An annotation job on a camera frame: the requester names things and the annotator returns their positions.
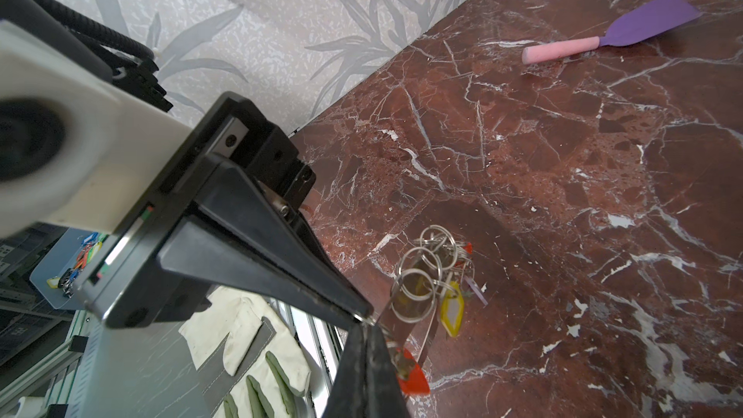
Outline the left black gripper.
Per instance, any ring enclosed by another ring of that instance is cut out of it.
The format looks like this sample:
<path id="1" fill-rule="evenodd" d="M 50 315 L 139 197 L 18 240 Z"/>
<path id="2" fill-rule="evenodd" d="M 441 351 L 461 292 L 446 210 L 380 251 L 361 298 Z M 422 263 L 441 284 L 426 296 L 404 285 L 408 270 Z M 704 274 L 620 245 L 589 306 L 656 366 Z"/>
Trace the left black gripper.
<path id="1" fill-rule="evenodd" d="M 371 303 L 319 249 L 300 205 L 313 171 L 250 100 L 224 94 L 77 279 L 111 328 L 184 321 L 220 284 L 344 330 Z"/>

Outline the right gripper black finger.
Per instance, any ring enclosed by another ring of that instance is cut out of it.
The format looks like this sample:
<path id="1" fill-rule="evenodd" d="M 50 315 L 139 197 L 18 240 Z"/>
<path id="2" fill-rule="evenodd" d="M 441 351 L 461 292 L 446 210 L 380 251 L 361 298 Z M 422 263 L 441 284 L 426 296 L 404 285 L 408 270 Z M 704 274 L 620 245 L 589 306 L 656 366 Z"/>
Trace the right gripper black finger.
<path id="1" fill-rule="evenodd" d="M 348 332 L 325 417 L 408 417 L 385 338 L 376 325 Z"/>

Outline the red key tag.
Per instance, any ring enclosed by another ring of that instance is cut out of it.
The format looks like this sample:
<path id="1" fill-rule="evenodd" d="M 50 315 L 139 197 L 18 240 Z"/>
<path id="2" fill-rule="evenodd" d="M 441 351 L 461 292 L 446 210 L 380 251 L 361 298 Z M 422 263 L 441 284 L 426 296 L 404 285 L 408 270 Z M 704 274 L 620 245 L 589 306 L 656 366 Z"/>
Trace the red key tag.
<path id="1" fill-rule="evenodd" d="M 416 362 L 412 353 L 402 350 L 401 369 L 398 372 L 398 383 L 402 394 L 406 396 L 428 396 L 431 388 L 421 366 Z"/>

